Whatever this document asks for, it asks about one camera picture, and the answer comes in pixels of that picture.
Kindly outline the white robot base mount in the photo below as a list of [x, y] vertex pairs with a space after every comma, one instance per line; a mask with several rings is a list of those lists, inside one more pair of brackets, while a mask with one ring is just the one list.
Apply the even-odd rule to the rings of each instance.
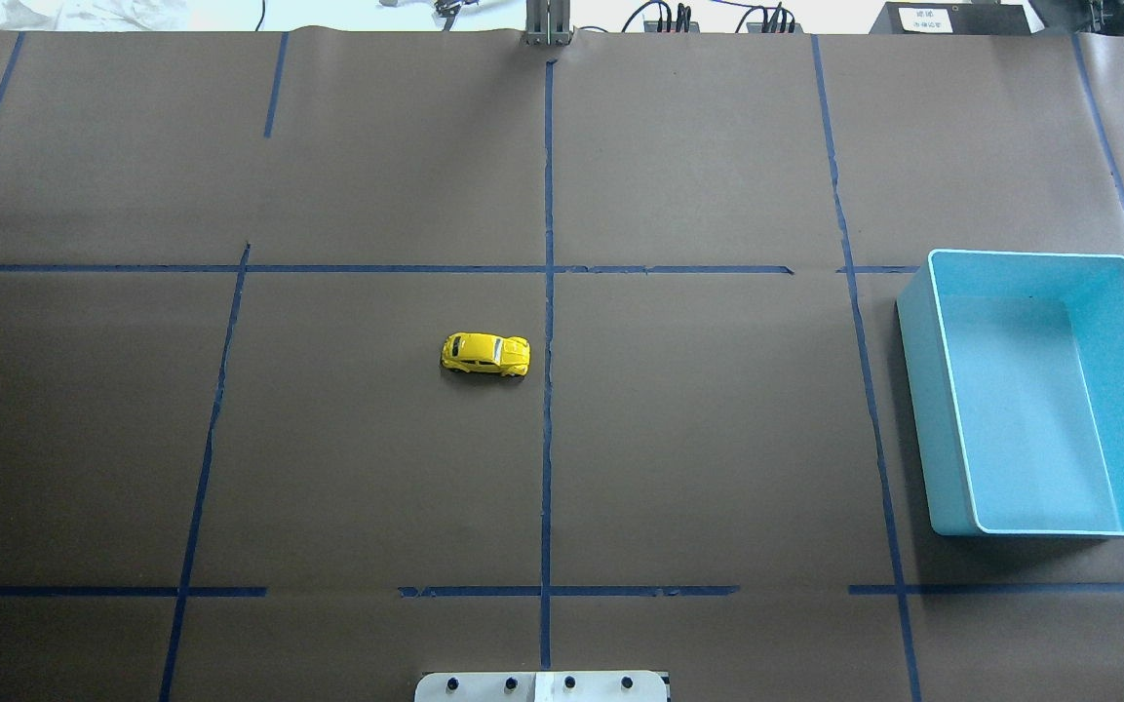
[[655, 671], [434, 672], [414, 701], [670, 701], [667, 674]]

